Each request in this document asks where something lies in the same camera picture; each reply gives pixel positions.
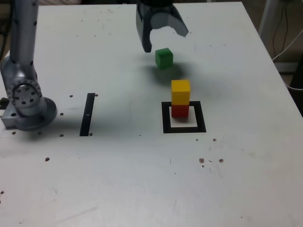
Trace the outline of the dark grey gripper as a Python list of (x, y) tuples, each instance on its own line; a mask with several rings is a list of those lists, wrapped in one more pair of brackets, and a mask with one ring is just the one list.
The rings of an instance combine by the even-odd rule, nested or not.
[(189, 33), (173, 2), (138, 2), (136, 4), (136, 28), (145, 52), (152, 50), (150, 39), (152, 29), (166, 26), (173, 28), (182, 37), (186, 37)]

